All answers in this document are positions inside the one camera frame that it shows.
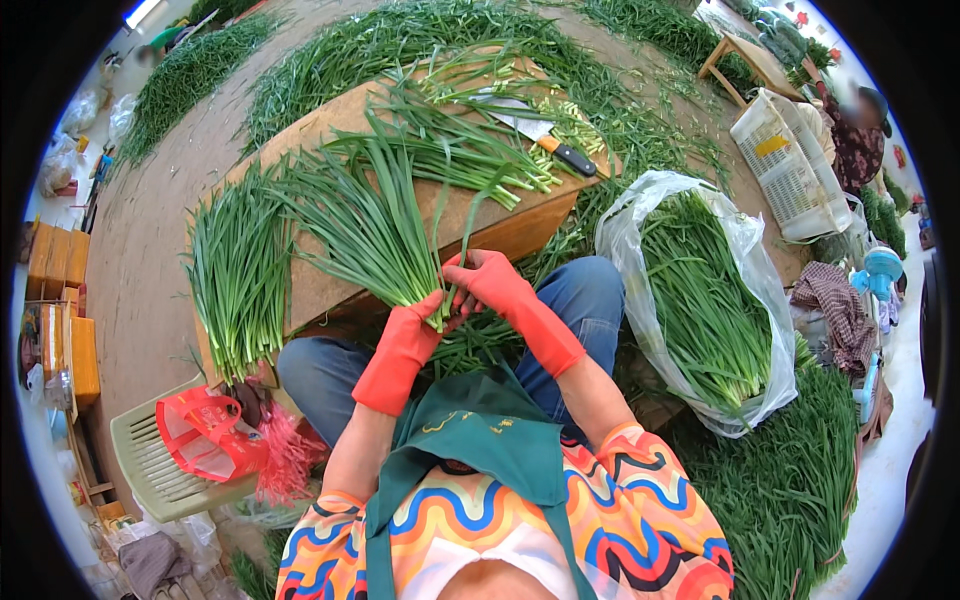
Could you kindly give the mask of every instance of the patterned cloth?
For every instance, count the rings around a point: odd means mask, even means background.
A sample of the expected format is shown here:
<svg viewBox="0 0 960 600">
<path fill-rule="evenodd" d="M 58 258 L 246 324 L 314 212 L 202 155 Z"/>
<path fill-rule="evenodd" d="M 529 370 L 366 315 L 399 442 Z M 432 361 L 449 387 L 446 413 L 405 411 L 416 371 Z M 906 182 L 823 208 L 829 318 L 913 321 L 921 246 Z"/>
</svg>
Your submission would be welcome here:
<svg viewBox="0 0 960 600">
<path fill-rule="evenodd" d="M 567 439 L 563 455 L 574 549 L 599 599 L 730 597 L 730 548 L 663 440 L 625 423 L 595 455 Z M 536 505 L 457 467 L 435 467 L 390 522 L 400 600 L 451 542 L 483 553 L 530 527 L 556 541 Z M 276 598 L 366 599 L 365 522 L 354 498 L 321 496 L 287 541 Z"/>
<path fill-rule="evenodd" d="M 876 347 L 876 323 L 867 318 L 860 295 L 840 267 L 808 263 L 797 279 L 790 301 L 824 311 L 830 325 L 833 362 L 854 376 L 866 374 Z"/>
<path fill-rule="evenodd" d="M 883 130 L 880 126 L 861 130 L 844 119 L 837 101 L 823 82 L 817 82 L 817 91 L 824 102 L 824 111 L 833 119 L 833 144 L 836 160 L 833 172 L 844 191 L 856 195 L 872 180 L 883 161 Z"/>
</svg>

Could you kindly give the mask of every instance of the white plastic crate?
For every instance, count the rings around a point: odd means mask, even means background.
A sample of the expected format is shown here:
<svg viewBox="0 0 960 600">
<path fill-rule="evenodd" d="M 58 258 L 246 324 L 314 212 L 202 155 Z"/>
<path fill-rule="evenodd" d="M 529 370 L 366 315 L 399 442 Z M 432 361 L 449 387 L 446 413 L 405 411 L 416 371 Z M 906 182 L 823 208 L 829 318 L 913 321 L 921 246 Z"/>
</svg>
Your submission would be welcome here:
<svg viewBox="0 0 960 600">
<path fill-rule="evenodd" d="M 793 104 L 761 88 L 731 127 L 787 240 L 843 231 L 852 215 L 816 136 Z"/>
</svg>

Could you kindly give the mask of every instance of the green apron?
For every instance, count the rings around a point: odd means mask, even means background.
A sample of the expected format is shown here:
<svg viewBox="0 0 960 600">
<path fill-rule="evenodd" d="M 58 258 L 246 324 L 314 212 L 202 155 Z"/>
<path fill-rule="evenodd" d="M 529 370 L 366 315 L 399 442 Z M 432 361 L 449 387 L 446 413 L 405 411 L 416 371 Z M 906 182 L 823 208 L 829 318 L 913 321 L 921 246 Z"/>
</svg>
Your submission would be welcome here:
<svg viewBox="0 0 960 600">
<path fill-rule="evenodd" d="M 438 381 L 422 399 L 409 403 L 398 422 L 395 450 L 367 503 L 368 597 L 396 599 L 388 524 L 430 469 L 449 459 L 539 506 L 564 548 L 577 594 L 595 600 L 573 553 L 560 431 L 502 364 Z"/>
</svg>

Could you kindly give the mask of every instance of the knife handle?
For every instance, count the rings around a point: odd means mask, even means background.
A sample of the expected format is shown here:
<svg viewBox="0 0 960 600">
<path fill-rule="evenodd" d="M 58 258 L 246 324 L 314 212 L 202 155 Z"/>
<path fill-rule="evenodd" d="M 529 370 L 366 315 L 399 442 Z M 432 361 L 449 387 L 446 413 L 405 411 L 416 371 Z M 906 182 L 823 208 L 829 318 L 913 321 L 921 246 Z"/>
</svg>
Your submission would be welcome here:
<svg viewBox="0 0 960 600">
<path fill-rule="evenodd" d="M 552 135 L 545 135 L 537 140 L 537 143 L 550 151 L 553 156 L 556 156 L 566 164 L 573 167 L 573 169 L 581 175 L 593 177 L 597 174 L 597 166 L 595 164 L 584 158 L 583 155 L 576 150 L 565 144 L 561 144 L 556 137 Z"/>
</svg>

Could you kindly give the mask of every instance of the hand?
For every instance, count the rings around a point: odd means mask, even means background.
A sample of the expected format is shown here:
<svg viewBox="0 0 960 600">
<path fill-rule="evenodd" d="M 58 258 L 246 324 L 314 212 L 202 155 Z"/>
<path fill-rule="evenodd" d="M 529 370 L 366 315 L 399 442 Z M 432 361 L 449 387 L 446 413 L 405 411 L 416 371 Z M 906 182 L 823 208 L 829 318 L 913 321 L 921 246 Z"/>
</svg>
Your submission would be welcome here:
<svg viewBox="0 0 960 600">
<path fill-rule="evenodd" d="M 801 65 L 804 66 L 804 69 L 806 69 L 807 74 L 810 76 L 810 80 L 815 84 L 824 79 L 820 76 L 820 69 L 818 69 L 817 65 L 813 63 L 813 59 L 811 57 L 804 57 Z"/>
<path fill-rule="evenodd" d="M 537 298 L 533 286 L 517 274 L 506 256 L 501 252 L 471 250 L 467 258 L 465 264 L 473 268 L 456 266 L 459 254 L 446 261 L 444 279 L 465 288 L 506 319 L 554 378 L 584 357 L 587 351 L 577 336 Z"/>
<path fill-rule="evenodd" d="M 375 411 L 400 416 L 417 373 L 430 360 L 442 337 L 424 320 L 435 313 L 443 301 L 444 291 L 434 290 L 416 304 L 395 306 L 390 311 L 376 352 L 353 387 L 354 400 Z M 447 321 L 444 333 L 455 329 L 467 316 L 468 313 L 460 314 Z"/>
</svg>

